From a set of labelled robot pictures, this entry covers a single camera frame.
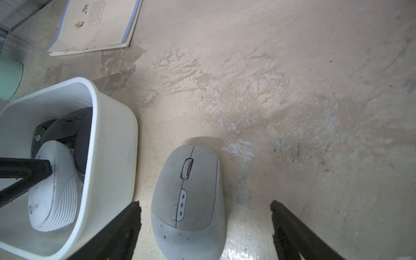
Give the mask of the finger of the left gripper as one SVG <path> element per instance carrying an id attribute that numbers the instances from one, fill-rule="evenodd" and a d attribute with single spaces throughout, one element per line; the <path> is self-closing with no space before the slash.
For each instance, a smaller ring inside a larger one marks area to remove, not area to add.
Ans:
<path id="1" fill-rule="evenodd" d="M 1 179 L 18 179 L 18 182 L 1 189 L 1 208 L 47 179 L 52 173 L 49 160 L 1 158 Z"/>

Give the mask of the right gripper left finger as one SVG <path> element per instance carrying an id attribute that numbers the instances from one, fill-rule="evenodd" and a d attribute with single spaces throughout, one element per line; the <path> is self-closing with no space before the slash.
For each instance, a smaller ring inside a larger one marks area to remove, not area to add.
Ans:
<path id="1" fill-rule="evenodd" d="M 133 201 L 70 260 L 131 260 L 141 230 L 141 207 Z"/>

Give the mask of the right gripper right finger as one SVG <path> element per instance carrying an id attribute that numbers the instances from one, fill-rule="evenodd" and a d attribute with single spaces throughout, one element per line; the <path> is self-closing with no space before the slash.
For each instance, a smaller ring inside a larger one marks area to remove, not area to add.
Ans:
<path id="1" fill-rule="evenodd" d="M 275 230 L 273 242 L 280 260 L 343 259 L 282 203 L 274 200 L 270 210 Z"/>

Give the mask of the white ribbed mouse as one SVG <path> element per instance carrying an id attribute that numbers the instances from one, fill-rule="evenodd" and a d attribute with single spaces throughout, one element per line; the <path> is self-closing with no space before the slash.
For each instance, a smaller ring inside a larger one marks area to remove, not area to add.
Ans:
<path id="1" fill-rule="evenodd" d="M 72 153 L 63 143 L 52 140 L 41 146 L 35 158 L 48 160 L 52 174 L 28 192 L 30 225 L 40 232 L 63 230 L 75 221 L 82 196 Z"/>

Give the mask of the white plastic storage box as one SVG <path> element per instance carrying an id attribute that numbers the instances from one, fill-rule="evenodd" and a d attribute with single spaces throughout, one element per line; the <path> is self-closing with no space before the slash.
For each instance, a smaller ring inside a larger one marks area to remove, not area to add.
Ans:
<path id="1" fill-rule="evenodd" d="M 29 158 L 35 127 L 92 107 L 86 176 L 79 214 L 68 228 L 39 232 L 29 222 L 28 196 L 1 209 L 1 249 L 30 260 L 69 256 L 115 218 L 133 199 L 138 123 L 126 105 L 73 78 L 22 97 L 1 111 L 1 156 Z"/>

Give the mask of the black mouse with logo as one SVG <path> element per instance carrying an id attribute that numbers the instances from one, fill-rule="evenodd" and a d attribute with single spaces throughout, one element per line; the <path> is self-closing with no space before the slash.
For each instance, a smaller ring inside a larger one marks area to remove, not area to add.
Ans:
<path id="1" fill-rule="evenodd" d="M 92 118 L 93 108 L 85 107 L 72 111 L 59 119 L 39 124 L 35 128 L 32 138 L 31 157 L 35 158 L 44 143 L 51 140 L 58 141 L 70 149 L 78 171 L 85 173 Z"/>

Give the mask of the grey mouse with buttons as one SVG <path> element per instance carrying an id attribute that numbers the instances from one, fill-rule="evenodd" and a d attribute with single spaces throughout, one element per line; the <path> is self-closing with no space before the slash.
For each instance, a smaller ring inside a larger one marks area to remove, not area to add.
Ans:
<path id="1" fill-rule="evenodd" d="M 151 205 L 157 245 L 168 260 L 218 260 L 226 214 L 218 155 L 206 146 L 181 146 L 167 158 Z"/>

